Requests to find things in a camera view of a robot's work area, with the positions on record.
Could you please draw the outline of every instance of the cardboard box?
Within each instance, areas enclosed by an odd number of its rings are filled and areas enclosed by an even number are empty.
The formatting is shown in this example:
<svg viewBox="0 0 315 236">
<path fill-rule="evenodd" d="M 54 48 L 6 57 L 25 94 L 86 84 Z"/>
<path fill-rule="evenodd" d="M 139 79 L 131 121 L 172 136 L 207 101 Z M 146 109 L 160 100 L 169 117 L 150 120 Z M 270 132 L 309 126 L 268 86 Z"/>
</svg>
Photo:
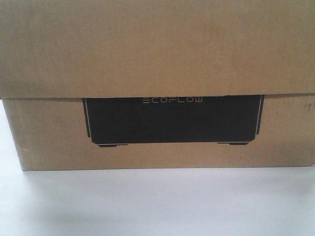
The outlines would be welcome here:
<svg viewBox="0 0 315 236">
<path fill-rule="evenodd" d="M 24 170 L 315 164 L 314 2 L 0 6 Z"/>
</svg>

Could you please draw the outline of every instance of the white surface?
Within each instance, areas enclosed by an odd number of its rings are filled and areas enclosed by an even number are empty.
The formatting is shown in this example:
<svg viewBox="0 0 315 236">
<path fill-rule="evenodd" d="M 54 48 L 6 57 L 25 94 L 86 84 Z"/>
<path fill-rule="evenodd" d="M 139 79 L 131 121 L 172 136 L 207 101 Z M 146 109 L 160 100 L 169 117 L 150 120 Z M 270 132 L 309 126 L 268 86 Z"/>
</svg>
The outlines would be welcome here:
<svg viewBox="0 0 315 236">
<path fill-rule="evenodd" d="M 0 235 L 315 235 L 314 167 L 23 173 L 0 135 Z"/>
</svg>

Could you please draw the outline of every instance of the brown cardboard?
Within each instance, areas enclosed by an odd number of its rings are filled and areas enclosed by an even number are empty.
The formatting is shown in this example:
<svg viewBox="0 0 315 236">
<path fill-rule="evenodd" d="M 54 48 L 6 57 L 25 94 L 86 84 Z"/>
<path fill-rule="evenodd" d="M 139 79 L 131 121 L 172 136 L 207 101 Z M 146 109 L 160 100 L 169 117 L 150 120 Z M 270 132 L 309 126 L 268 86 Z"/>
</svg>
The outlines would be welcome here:
<svg viewBox="0 0 315 236">
<path fill-rule="evenodd" d="M 217 143 L 98 147 L 81 99 L 4 99 L 24 170 L 281 167 L 315 164 L 315 94 L 267 95 L 260 133 L 246 146 Z"/>
<path fill-rule="evenodd" d="M 315 2 L 0 1 L 0 97 L 315 92 Z"/>
<path fill-rule="evenodd" d="M 0 1 L 0 97 L 24 170 L 315 164 L 315 2 Z M 268 94 L 246 146 L 100 148 L 82 97 Z"/>
</svg>

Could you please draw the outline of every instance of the box lid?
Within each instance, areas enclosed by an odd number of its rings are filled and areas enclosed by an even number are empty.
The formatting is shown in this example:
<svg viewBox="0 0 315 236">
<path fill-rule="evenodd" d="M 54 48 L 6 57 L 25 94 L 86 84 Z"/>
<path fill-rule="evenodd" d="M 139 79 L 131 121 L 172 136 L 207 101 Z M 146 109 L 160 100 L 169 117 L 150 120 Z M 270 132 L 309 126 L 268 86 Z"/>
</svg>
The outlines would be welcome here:
<svg viewBox="0 0 315 236">
<path fill-rule="evenodd" d="M 0 97 L 312 93 L 314 29 L 314 1 L 0 1 Z"/>
</svg>

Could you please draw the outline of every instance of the ecoflow logo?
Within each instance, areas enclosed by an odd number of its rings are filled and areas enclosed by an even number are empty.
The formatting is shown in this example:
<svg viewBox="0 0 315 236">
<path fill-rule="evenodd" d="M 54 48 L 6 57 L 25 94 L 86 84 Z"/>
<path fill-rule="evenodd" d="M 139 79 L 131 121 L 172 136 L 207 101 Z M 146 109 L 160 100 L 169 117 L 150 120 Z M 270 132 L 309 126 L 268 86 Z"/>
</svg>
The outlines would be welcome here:
<svg viewBox="0 0 315 236">
<path fill-rule="evenodd" d="M 143 97 L 142 103 L 202 102 L 202 97 Z"/>
</svg>

